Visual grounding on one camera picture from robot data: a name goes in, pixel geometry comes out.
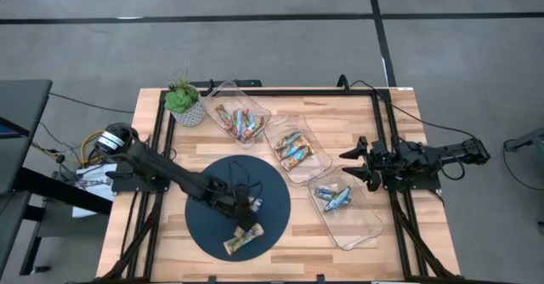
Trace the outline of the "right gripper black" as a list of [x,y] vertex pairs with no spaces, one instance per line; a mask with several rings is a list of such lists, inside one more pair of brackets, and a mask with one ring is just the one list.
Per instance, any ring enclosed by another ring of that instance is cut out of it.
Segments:
[[342,159],[366,158],[367,165],[362,167],[345,167],[342,170],[357,179],[365,182],[368,190],[378,190],[381,182],[397,181],[398,164],[394,159],[394,154],[389,152],[387,146],[382,141],[371,143],[371,149],[367,150],[367,139],[360,136],[356,146],[339,155]]

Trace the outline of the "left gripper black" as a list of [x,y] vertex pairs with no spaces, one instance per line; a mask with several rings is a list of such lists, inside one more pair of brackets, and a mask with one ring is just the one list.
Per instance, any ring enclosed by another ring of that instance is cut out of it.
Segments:
[[249,186],[225,182],[215,182],[214,186],[214,208],[225,216],[236,216],[237,226],[243,231],[250,230],[258,222],[258,216],[250,208],[254,198],[248,197]]

